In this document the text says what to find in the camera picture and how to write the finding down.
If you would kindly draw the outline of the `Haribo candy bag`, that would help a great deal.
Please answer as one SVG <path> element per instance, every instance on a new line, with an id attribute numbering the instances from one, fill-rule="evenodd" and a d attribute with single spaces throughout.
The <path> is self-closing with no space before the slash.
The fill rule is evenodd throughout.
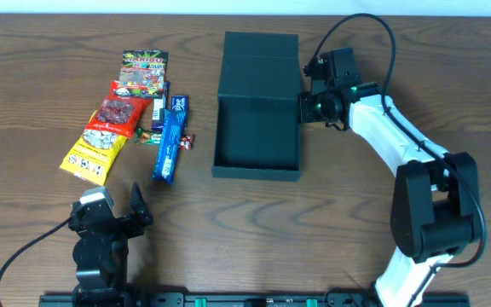
<path id="1" fill-rule="evenodd" d="M 169 53 L 159 49 L 125 50 L 115 93 L 150 98 L 164 93 Z"/>

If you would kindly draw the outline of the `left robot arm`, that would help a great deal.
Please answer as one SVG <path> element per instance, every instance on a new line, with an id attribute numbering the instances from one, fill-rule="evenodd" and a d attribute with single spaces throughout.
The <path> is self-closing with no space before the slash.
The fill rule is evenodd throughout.
<path id="1" fill-rule="evenodd" d="M 132 184 L 132 213 L 115 217 L 114 202 L 105 186 L 92 188 L 72 204 L 68 228 L 79 241 L 72 251 L 78 285 L 72 291 L 73 306 L 137 306 L 137 290 L 127 286 L 128 240 L 144 234 L 153 215 L 139 185 Z"/>

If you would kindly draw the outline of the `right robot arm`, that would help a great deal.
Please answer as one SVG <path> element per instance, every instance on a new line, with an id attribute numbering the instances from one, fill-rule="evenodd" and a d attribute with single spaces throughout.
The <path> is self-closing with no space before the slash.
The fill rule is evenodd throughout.
<path id="1" fill-rule="evenodd" d="M 352 130 L 395 177 L 390 229 L 396 249 L 362 305 L 427 304 L 423 294 L 435 275 L 472 265 L 473 259 L 460 264 L 452 259 L 486 238 L 475 160 L 432 142 L 383 87 L 363 82 L 351 48 L 315 54 L 303 72 L 311 89 L 299 96 L 302 122 Z"/>

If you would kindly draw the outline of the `long blue cookie pack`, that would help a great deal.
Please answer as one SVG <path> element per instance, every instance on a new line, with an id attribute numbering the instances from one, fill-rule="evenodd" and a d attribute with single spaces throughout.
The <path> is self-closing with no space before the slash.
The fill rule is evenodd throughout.
<path id="1" fill-rule="evenodd" d="M 164 129 L 153 170 L 153 180 L 166 180 L 169 184 L 173 183 L 186 116 L 186 111 L 167 110 L 165 112 Z"/>

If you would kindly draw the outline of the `dark green lidded box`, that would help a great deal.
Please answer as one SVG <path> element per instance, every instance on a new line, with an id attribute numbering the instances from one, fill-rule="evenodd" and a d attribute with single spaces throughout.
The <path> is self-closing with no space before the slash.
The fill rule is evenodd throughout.
<path id="1" fill-rule="evenodd" d="M 296 182 L 301 89 L 296 34 L 226 32 L 212 175 Z"/>

